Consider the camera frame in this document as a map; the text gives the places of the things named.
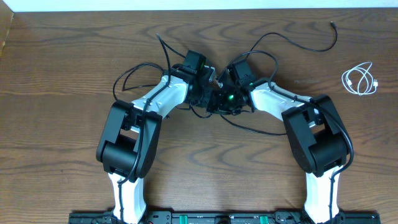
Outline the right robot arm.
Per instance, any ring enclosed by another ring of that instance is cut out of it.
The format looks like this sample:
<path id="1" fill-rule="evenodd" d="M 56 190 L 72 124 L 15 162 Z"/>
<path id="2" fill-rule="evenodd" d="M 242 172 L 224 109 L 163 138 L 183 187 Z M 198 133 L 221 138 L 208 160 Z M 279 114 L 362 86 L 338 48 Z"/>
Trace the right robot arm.
<path id="1" fill-rule="evenodd" d="M 354 149 L 331 98 L 297 95 L 279 87 L 273 77 L 258 78 L 245 59 L 233 60 L 216 81 L 219 87 L 207 110 L 225 117 L 249 106 L 281 120 L 292 154 L 306 173 L 307 218 L 336 222 L 338 180 L 352 164 Z"/>

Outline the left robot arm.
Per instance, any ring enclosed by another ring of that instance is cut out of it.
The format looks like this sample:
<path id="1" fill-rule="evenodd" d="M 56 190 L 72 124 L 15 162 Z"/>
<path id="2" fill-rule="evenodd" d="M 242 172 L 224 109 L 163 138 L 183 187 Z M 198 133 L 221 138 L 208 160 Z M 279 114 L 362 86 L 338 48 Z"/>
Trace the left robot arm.
<path id="1" fill-rule="evenodd" d="M 212 77 L 206 57 L 188 51 L 183 63 L 164 71 L 159 84 L 130 103 L 116 100 L 104 126 L 96 159 L 111 179 L 112 223 L 139 223 L 146 212 L 144 177 L 151 168 L 163 119 L 186 100 L 199 77 Z"/>

